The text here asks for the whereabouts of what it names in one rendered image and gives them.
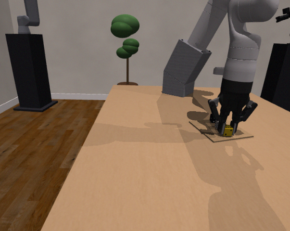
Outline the yellow die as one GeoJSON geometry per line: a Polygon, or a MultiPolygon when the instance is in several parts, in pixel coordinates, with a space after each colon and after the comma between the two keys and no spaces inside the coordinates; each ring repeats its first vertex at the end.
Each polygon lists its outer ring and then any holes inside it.
{"type": "Polygon", "coordinates": [[[233,128],[230,125],[225,126],[223,136],[232,136],[233,128]]]}

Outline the translucent tan mat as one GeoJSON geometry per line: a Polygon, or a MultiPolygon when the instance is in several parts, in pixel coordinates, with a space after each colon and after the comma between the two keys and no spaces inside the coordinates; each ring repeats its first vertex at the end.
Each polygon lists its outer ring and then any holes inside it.
{"type": "Polygon", "coordinates": [[[197,130],[199,130],[213,143],[254,137],[252,134],[241,129],[240,127],[237,127],[236,133],[232,136],[220,135],[215,127],[215,123],[212,123],[209,119],[189,121],[189,123],[191,123],[197,130]]]}

